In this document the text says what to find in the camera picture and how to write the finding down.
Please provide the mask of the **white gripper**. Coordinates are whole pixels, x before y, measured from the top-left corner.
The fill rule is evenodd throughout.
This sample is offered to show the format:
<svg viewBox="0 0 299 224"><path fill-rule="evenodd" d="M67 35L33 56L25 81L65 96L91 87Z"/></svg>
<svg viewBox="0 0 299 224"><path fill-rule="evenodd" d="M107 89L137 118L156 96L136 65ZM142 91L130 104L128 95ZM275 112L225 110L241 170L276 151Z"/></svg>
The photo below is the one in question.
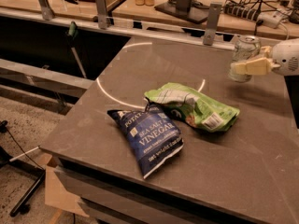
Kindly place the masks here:
<svg viewBox="0 0 299 224"><path fill-rule="evenodd" d="M262 58L231 63L232 71L251 76L263 76L271 71L282 76L299 75L299 38L281 41L273 48L263 46L260 53Z"/></svg>

